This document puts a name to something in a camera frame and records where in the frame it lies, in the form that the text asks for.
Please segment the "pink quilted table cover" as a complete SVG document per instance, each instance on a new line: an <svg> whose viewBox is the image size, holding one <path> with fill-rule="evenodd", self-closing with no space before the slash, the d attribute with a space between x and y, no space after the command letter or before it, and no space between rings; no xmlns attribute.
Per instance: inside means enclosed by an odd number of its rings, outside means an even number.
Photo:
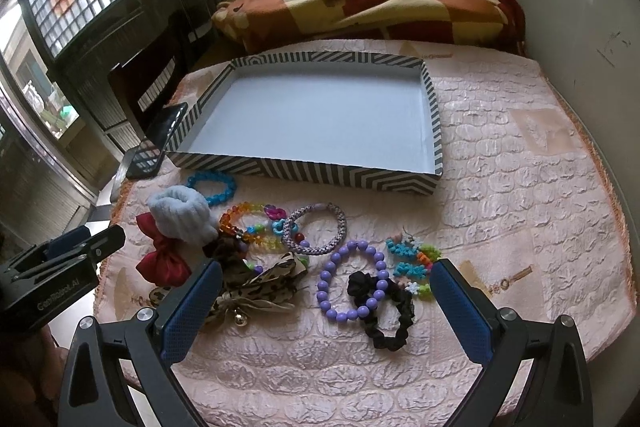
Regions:
<svg viewBox="0 0 640 427"><path fill-rule="evenodd" d="M412 235L454 262L498 307L576 322L588 358L634 318L620 205L601 161L540 66L475 46L331 40L316 50L419 57L435 89L444 174L431 196L242 176L237 202L287 210L333 202L352 239ZM440 426L480 370L439 306L416 299L408 343L378 350L357 324L322 317L309 271L288 313L209 324L175 374L213 426Z"/></svg>

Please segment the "red yellow folded blanket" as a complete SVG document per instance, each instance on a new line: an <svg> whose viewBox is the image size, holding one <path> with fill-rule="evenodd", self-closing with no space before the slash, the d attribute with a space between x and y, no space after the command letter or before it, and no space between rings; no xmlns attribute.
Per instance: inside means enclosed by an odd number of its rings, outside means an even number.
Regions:
<svg viewBox="0 0 640 427"><path fill-rule="evenodd" d="M213 25L248 53L307 40L411 40L523 52L515 0L224 0Z"/></svg>

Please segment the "black smartphone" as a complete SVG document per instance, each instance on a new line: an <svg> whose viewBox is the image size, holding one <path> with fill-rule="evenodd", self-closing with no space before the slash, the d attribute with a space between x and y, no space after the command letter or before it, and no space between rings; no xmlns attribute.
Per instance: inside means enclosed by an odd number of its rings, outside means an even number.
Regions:
<svg viewBox="0 0 640 427"><path fill-rule="evenodd" d="M129 163L126 178L142 180L154 178L160 171L166 146L169 139L182 121L188 104L180 103L163 107L152 120L151 128L145 132L144 140L134 150L134 156Z"/></svg>

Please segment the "black chair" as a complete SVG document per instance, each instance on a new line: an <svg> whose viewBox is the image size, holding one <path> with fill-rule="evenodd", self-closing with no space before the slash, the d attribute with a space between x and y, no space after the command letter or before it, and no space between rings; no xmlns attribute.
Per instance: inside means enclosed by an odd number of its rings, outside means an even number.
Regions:
<svg viewBox="0 0 640 427"><path fill-rule="evenodd" d="M138 138L144 140L152 120L170 106L178 84L202 57L208 43L198 36L183 10L173 12L167 27L107 79Z"/></svg>

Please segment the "leopard print bow with bell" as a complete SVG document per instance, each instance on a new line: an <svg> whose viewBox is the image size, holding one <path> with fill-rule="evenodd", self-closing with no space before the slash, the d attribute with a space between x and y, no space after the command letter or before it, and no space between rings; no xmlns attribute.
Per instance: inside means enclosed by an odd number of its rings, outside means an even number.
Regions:
<svg viewBox="0 0 640 427"><path fill-rule="evenodd" d="M245 325L253 312L290 313L295 309L298 284L308 272L307 263L296 255L287 251L270 268L258 272L241 258L238 241L215 239L203 247L203 254L217 261L222 270L221 292L205 323L220 324L231 314L236 324Z"/></svg>

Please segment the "striped black white tray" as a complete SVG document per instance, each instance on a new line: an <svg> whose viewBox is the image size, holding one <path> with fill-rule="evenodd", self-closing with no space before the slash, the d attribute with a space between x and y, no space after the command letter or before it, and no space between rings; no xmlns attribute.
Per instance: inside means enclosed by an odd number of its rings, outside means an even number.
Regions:
<svg viewBox="0 0 640 427"><path fill-rule="evenodd" d="M373 52L236 58L166 145L183 169L431 195L444 173L426 63Z"/></svg>

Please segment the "red satin bow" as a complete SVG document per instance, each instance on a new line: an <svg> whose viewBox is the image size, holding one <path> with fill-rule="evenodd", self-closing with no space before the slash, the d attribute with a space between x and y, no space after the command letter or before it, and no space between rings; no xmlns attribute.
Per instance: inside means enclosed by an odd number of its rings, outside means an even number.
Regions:
<svg viewBox="0 0 640 427"><path fill-rule="evenodd" d="M153 243L153 250L138 262L138 272L156 286L181 286L190 277L191 269L179 254L179 239L165 236L149 212L141 213L136 221L139 230Z"/></svg>

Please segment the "light blue fluffy scrunchie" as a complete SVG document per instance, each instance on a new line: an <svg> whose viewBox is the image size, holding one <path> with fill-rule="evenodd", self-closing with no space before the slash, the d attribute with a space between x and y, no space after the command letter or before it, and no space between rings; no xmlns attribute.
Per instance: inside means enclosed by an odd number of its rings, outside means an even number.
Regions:
<svg viewBox="0 0 640 427"><path fill-rule="evenodd" d="M170 239L203 247L218 237L207 200L194 188L171 185L151 195L146 205L158 231Z"/></svg>

